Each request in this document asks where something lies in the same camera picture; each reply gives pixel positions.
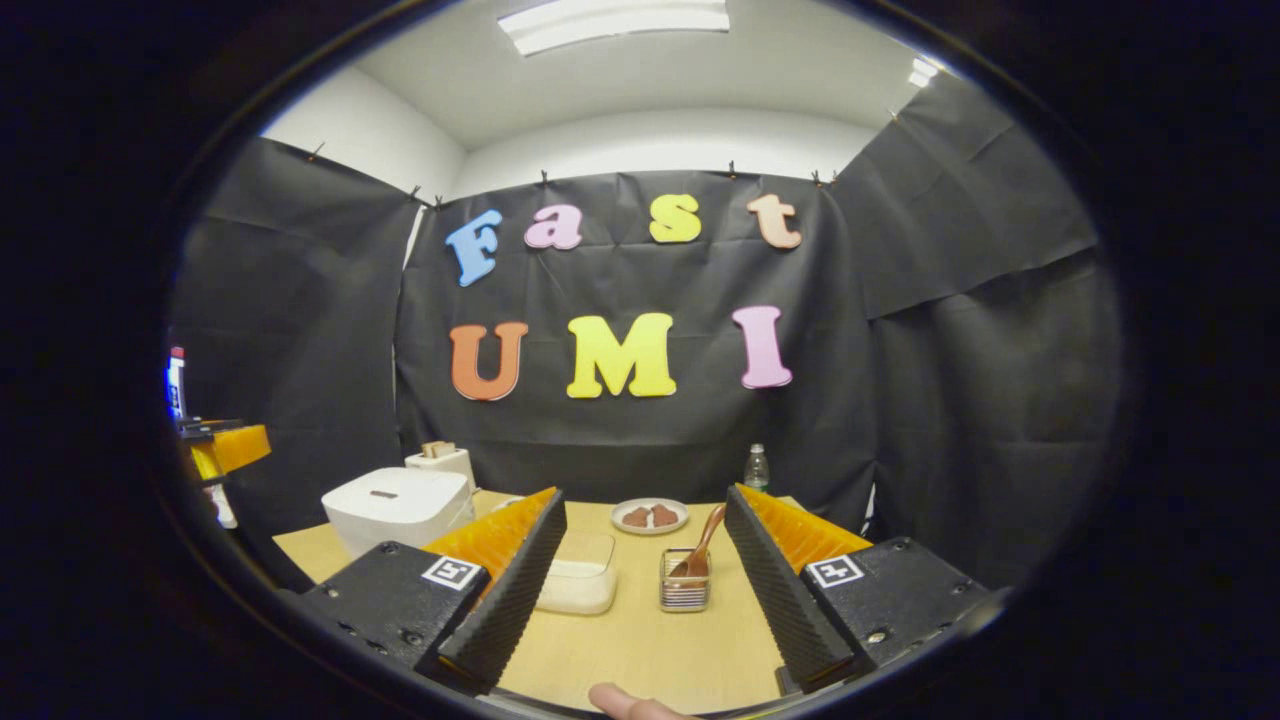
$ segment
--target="metal basket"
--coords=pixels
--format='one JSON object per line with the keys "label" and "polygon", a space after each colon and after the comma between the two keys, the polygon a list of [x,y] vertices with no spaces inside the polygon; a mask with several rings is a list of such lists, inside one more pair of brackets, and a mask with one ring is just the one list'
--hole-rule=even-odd
{"label": "metal basket", "polygon": [[689,557],[694,548],[672,547],[662,551],[658,565],[658,606],[663,612],[701,612],[712,591],[712,553],[707,553],[707,575],[700,578],[672,578],[671,571]]}

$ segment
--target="plastic bottle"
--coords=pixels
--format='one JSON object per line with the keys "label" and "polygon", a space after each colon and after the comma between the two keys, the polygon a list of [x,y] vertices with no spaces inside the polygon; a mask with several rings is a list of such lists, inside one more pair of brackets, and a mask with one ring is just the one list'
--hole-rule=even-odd
{"label": "plastic bottle", "polygon": [[742,484],[760,492],[769,492],[769,462],[764,459],[764,446],[760,443],[751,446],[751,455],[746,459],[746,470],[742,471]]}

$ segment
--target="chocolate cookie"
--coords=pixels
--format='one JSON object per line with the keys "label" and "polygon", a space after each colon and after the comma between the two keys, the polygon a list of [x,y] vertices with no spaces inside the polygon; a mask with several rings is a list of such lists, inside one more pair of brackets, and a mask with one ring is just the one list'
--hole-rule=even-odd
{"label": "chocolate cookie", "polygon": [[649,509],[636,507],[631,512],[622,516],[623,525],[631,525],[632,528],[648,528],[649,527]]}
{"label": "chocolate cookie", "polygon": [[680,520],[680,515],[663,503],[653,506],[653,527],[664,528],[667,525],[675,525]]}

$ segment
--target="spoon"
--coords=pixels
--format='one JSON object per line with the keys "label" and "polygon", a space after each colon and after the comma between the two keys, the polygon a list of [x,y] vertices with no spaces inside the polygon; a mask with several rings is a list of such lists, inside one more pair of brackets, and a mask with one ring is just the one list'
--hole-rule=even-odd
{"label": "spoon", "polygon": [[703,542],[698,543],[698,547],[689,553],[689,557],[680,561],[676,569],[671,571],[672,578],[704,578],[707,577],[707,547],[712,543],[712,536],[716,534],[716,528],[719,527],[719,521],[724,519],[724,505],[717,505],[712,509],[712,514],[707,516],[707,525],[703,528]]}

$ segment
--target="ceiling light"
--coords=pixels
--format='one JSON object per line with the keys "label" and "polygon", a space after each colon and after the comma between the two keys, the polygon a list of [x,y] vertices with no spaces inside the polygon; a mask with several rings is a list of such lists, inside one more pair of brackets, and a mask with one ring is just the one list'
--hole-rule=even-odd
{"label": "ceiling light", "polygon": [[728,32],[726,0],[556,0],[507,15],[498,26],[521,55],[630,32]]}
{"label": "ceiling light", "polygon": [[911,60],[911,67],[915,69],[915,72],[920,73],[924,77],[933,77],[938,74],[937,65],[920,58]]}

